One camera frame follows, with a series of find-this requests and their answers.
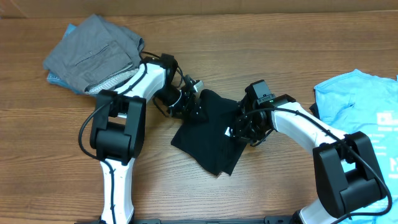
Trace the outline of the black t-shirt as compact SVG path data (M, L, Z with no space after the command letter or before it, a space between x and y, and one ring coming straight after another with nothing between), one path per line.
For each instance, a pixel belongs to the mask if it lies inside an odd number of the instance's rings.
M245 142L226 134L235 122L239 103L207 89L201 92L200 99L199 113L207 115L208 119L205 122L184 121L171 145L192 156L209 173L231 175L246 147Z

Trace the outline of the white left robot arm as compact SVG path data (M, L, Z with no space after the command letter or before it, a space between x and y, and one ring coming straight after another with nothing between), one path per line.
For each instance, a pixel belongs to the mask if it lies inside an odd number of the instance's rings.
M144 145L147 103L159 99L166 115L205 119L197 103L204 84L182 75L183 86L172 84L182 71L174 56L146 57L125 84L101 90L92 122L90 146L96 151L104 179L104 207L99 223L133 223L132 173Z

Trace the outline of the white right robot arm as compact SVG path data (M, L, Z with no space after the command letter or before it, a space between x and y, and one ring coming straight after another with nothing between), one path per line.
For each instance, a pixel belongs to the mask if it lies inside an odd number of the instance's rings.
M239 113L226 135L255 147L273 131L285 134L312 155L318 198L291 216L266 217L265 223L340 223L391 211L392 195L366 134L332 128L291 96L275 96L259 80L245 89ZM384 198L387 206L383 211L359 211Z

